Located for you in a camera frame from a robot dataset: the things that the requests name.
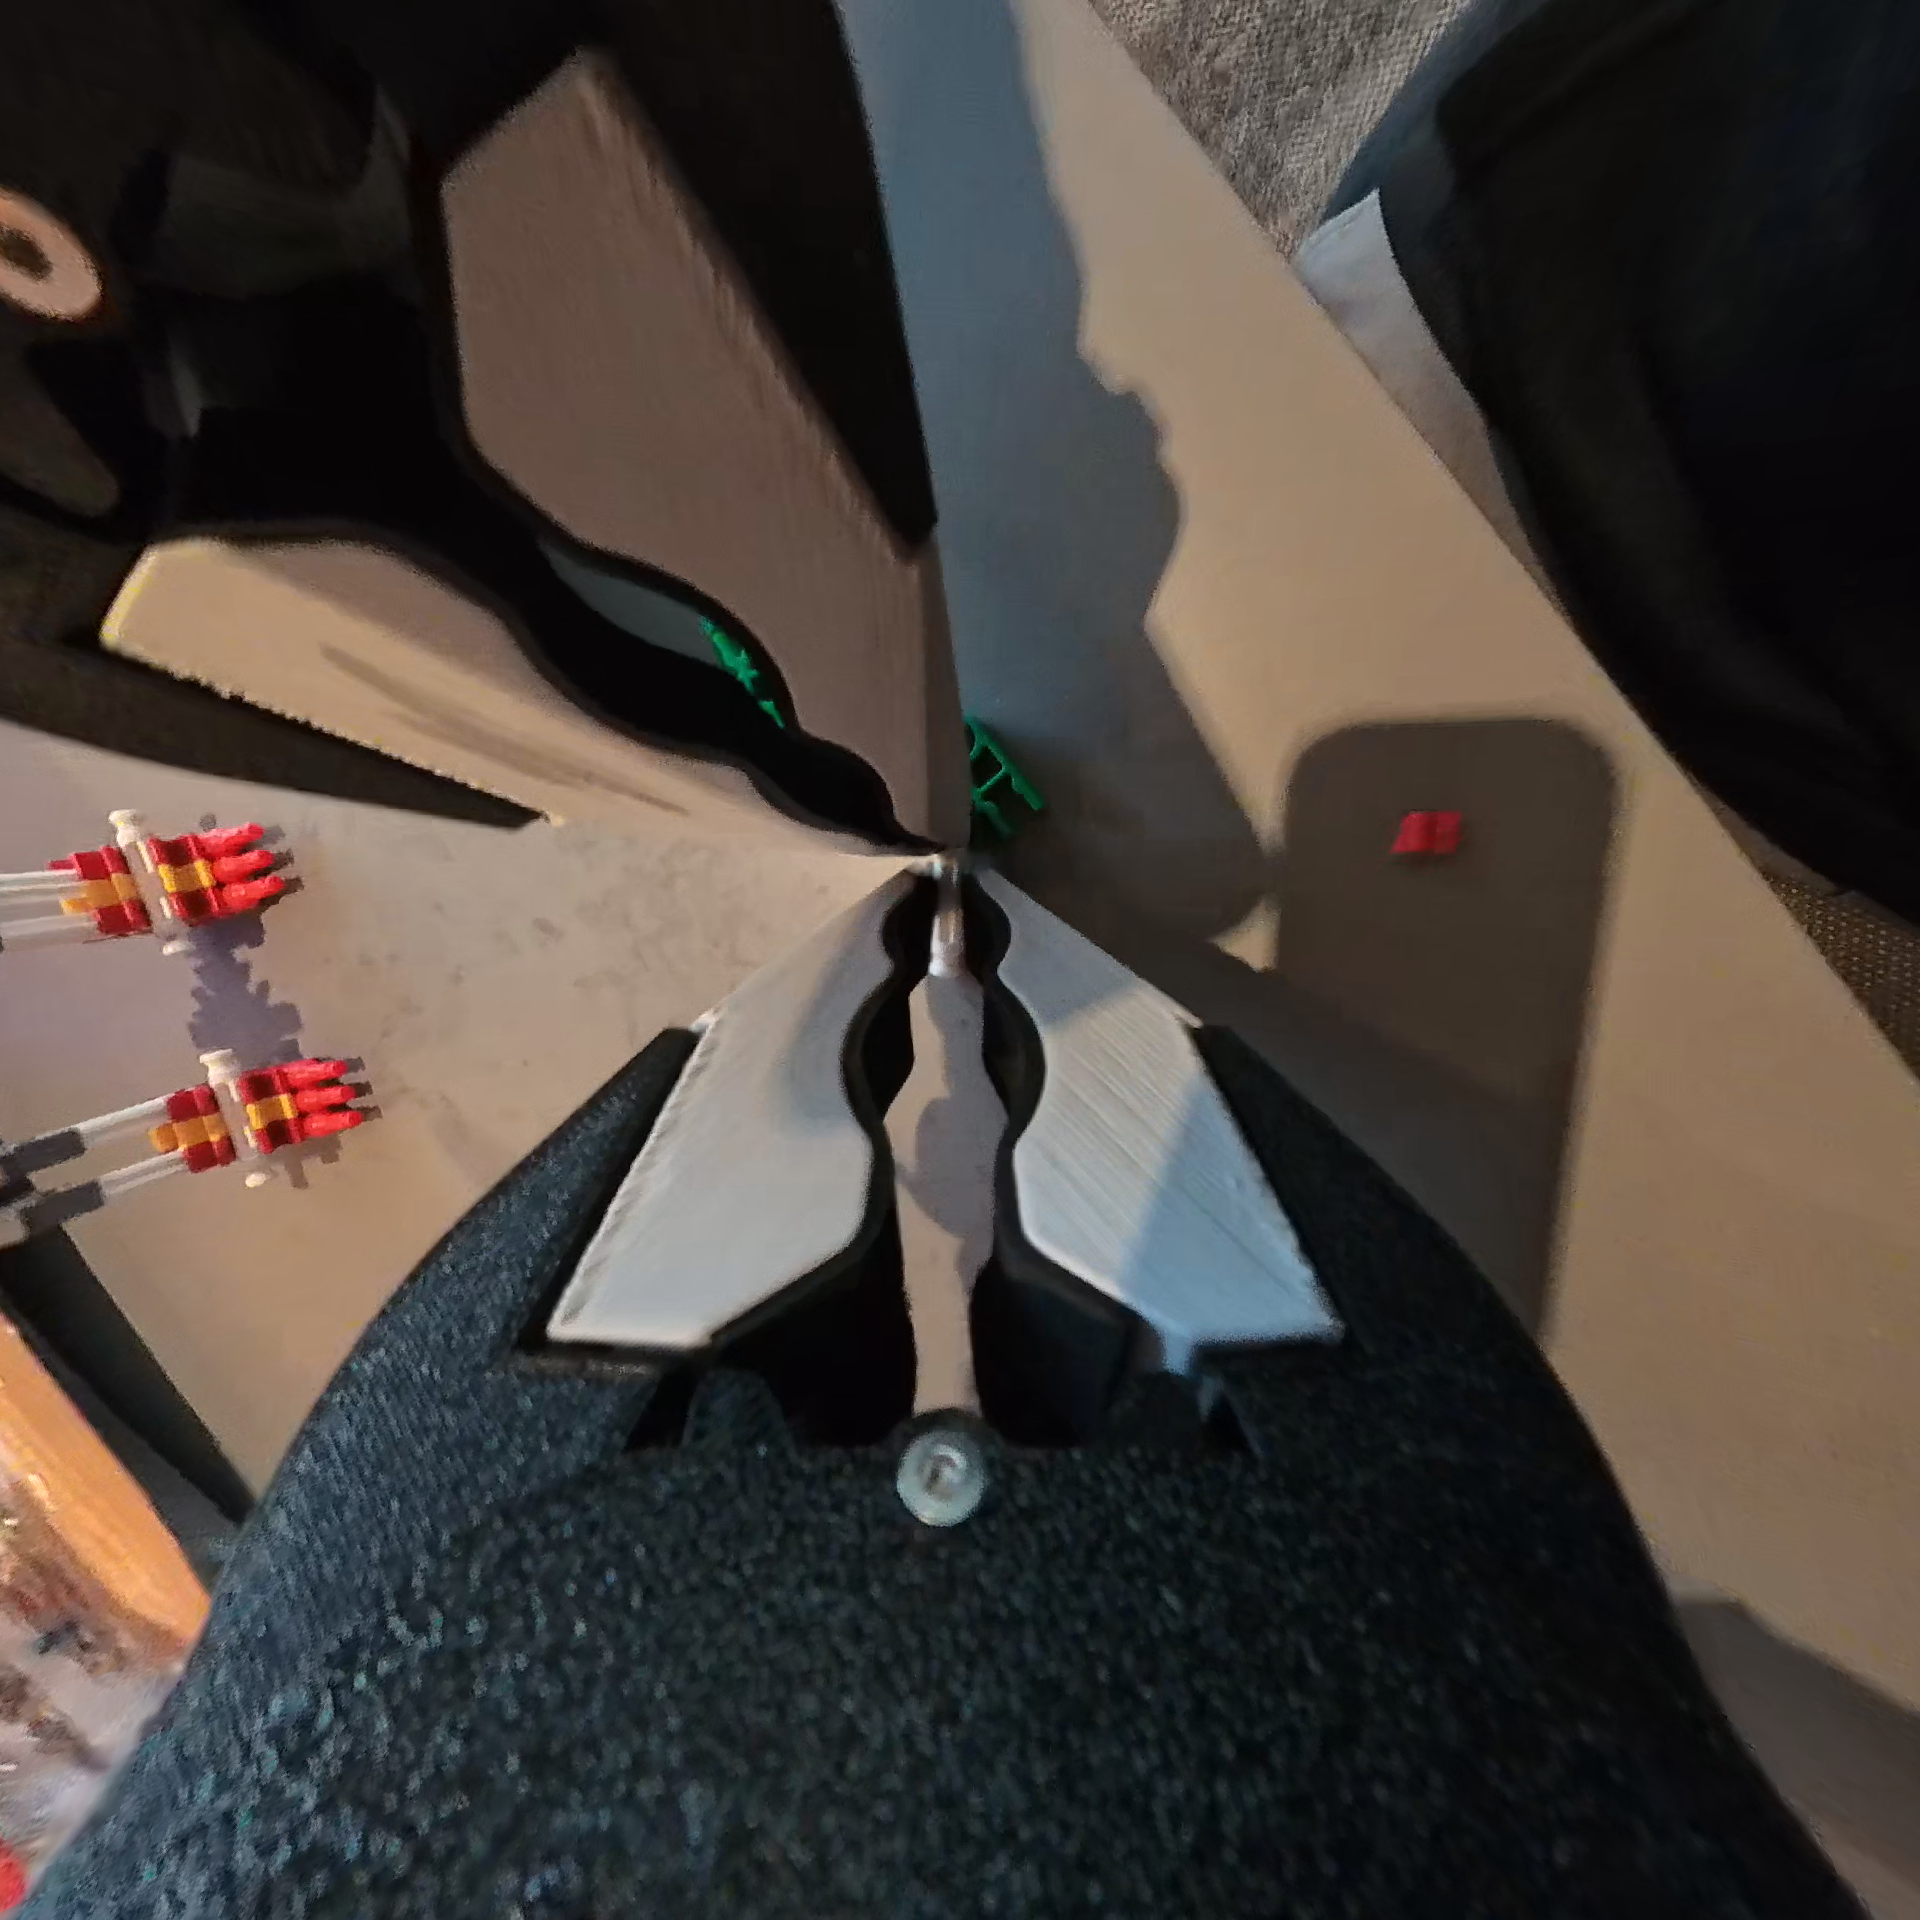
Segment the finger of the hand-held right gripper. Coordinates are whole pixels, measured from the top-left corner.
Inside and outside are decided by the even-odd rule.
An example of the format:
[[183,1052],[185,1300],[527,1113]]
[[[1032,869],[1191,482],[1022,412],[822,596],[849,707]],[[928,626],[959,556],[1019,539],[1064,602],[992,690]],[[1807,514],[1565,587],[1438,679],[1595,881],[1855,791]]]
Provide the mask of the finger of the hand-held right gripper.
[[935,538],[906,541],[609,58],[581,53],[440,185],[475,452],[563,538],[734,614],[799,729],[958,847],[969,749]]
[[552,823],[734,836],[773,847],[929,852],[943,809],[906,811],[871,764],[781,726],[691,663],[534,577],[563,679],[529,634],[400,551],[323,538],[151,545],[103,618],[106,653],[488,794]]

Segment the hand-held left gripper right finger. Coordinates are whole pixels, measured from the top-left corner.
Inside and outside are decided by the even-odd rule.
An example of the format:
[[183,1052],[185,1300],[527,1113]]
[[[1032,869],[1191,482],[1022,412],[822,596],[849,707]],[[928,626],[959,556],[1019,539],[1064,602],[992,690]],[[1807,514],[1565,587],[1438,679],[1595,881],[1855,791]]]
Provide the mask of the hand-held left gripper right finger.
[[1344,1325],[1198,1047],[1178,1001],[1000,875],[994,985],[1035,1030],[1040,1085],[1015,1123],[1011,1207],[1041,1273],[1147,1333],[1171,1374]]

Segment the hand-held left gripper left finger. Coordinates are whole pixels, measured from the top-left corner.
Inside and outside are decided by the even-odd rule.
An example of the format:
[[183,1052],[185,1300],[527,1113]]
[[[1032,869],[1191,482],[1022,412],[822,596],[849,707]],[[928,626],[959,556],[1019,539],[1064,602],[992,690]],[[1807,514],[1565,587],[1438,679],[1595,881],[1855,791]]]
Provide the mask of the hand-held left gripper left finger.
[[872,1243],[929,916],[931,875],[905,869],[695,1025],[543,1324],[551,1345],[714,1348]]

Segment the green toy connector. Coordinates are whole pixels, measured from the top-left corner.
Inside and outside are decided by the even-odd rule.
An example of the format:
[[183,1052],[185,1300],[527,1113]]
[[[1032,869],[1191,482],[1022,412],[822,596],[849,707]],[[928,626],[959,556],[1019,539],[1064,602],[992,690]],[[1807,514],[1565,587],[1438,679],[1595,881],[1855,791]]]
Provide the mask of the green toy connector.
[[970,714],[967,722],[969,846],[1006,847],[1040,820],[1046,803],[1000,738]]

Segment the clear plastic bag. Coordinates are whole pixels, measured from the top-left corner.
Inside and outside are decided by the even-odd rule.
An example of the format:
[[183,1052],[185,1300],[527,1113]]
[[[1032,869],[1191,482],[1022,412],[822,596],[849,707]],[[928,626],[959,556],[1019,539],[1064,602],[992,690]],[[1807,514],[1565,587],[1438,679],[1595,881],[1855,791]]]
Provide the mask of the clear plastic bag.
[[134,1754],[208,1590],[131,1471],[1,1324],[1,1911]]

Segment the person's black clothing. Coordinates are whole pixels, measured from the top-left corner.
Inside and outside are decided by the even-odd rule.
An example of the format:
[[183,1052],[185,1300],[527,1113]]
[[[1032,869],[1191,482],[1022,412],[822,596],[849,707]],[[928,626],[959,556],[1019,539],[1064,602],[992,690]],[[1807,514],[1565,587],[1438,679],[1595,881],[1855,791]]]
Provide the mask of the person's black clothing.
[[1918,5],[1474,5],[1368,194],[1603,671],[1915,923]]

